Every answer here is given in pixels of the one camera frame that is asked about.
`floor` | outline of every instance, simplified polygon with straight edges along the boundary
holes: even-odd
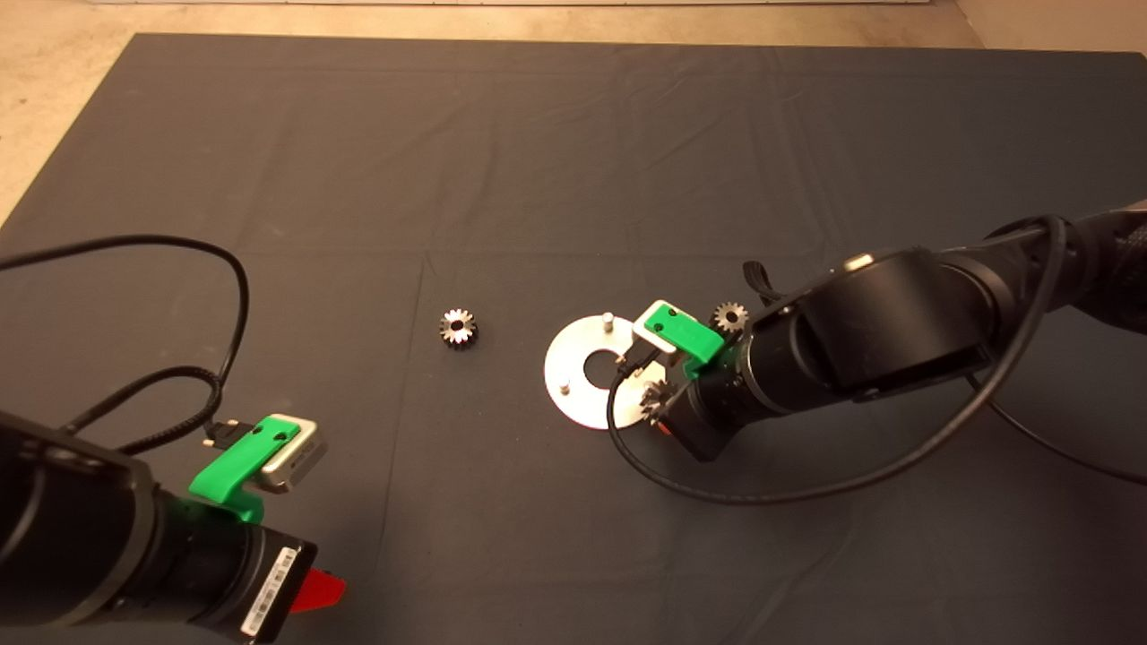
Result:
[[[1147,52],[1144,0],[359,7],[0,0],[0,224],[135,32]]]

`green 3d-printed bracket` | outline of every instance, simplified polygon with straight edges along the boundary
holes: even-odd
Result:
[[[243,482],[299,432],[290,421],[267,417],[243,438],[200,471],[187,490],[234,512],[244,522],[263,521],[263,498],[243,490]]]
[[[668,304],[653,312],[645,326],[689,356],[684,367],[689,379],[695,379],[697,371],[708,365],[725,344],[720,334]]]

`white label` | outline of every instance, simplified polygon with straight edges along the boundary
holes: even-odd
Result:
[[[275,564],[271,567],[267,580],[263,581],[263,589],[255,597],[255,604],[251,605],[251,611],[247,613],[247,620],[243,621],[243,627],[240,628],[240,631],[248,636],[259,634],[263,620],[267,617],[271,605],[275,604],[279,589],[282,588],[283,581],[287,580],[287,574],[290,572],[290,566],[295,564],[297,555],[298,550],[289,546],[283,546],[279,551],[279,557],[275,558]]]

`metal disc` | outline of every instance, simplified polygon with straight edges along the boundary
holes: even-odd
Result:
[[[585,362],[590,355],[608,351],[622,356],[633,344],[633,324],[611,313],[575,320],[554,336],[546,351],[546,390],[554,405],[567,417],[587,428],[606,429],[606,399],[609,391],[590,382]],[[618,428],[641,420],[641,396],[646,383],[665,378],[657,363],[622,383],[614,402]]]

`silver gear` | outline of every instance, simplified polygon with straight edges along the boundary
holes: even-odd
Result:
[[[451,309],[438,321],[438,336],[451,349],[467,349],[478,340],[478,325],[469,311]]]
[[[720,332],[723,336],[731,336],[744,331],[744,324],[749,320],[749,310],[735,302],[726,302],[713,310],[709,317],[709,322]]]
[[[664,380],[646,383],[646,391],[641,396],[641,415],[649,421],[650,426],[657,423],[657,415],[661,413],[662,406],[672,398],[676,389]]]

